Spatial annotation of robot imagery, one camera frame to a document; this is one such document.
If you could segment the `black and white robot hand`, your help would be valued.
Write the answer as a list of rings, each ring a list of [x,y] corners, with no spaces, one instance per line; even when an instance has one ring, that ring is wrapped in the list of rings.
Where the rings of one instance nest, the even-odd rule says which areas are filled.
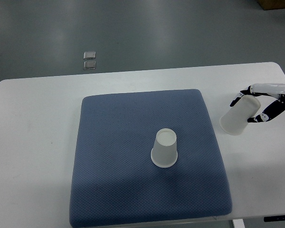
[[[231,102],[230,107],[233,107],[245,95],[252,95],[253,97],[264,95],[276,99],[266,109],[264,109],[261,114],[248,118],[248,123],[268,122],[285,111],[285,84],[250,85],[237,94],[235,99]]]

